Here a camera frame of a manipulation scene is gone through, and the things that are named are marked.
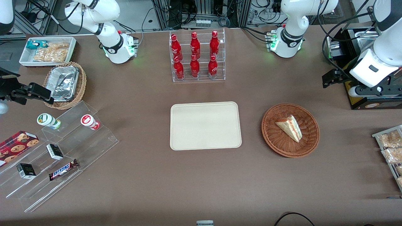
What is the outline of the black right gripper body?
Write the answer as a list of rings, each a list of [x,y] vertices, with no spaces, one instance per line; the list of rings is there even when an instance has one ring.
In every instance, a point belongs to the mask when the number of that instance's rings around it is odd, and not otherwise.
[[[26,105],[28,91],[32,88],[32,84],[24,85],[19,83],[17,73],[0,68],[0,97],[1,100],[14,101],[21,105]]]

